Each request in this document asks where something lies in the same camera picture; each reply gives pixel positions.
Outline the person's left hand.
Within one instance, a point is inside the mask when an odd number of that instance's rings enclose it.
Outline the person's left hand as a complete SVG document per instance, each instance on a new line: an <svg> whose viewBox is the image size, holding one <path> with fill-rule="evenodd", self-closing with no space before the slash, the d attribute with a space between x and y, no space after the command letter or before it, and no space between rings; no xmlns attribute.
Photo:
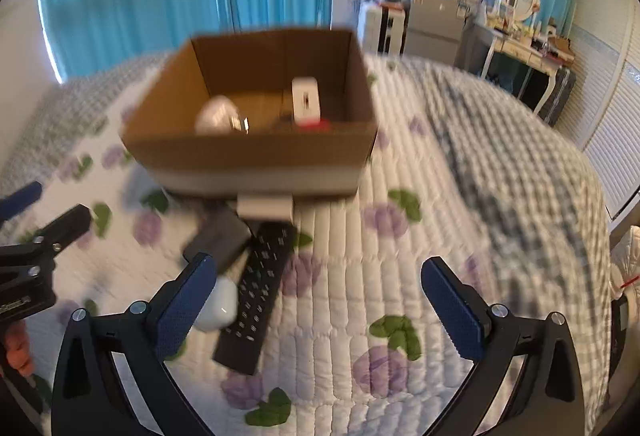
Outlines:
<svg viewBox="0 0 640 436"><path fill-rule="evenodd" d="M6 361L9 366L24 378L32 376L35 364L29 350L26 322L20 320L9 325L1 336L1 343L6 349Z"/></svg>

